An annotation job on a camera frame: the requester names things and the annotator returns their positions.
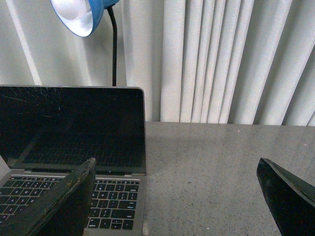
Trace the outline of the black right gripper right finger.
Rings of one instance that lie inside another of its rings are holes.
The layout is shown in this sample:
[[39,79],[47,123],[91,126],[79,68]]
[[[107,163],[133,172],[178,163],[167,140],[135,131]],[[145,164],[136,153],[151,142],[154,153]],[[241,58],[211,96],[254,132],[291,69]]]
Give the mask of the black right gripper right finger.
[[315,187],[267,158],[260,158],[256,176],[281,235],[313,236]]

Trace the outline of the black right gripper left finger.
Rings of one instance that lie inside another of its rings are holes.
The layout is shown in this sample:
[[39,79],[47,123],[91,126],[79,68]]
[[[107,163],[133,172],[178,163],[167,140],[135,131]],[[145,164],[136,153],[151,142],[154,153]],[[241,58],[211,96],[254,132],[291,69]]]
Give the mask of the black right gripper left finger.
[[0,226],[2,236],[81,236],[88,223],[95,182],[90,158]]

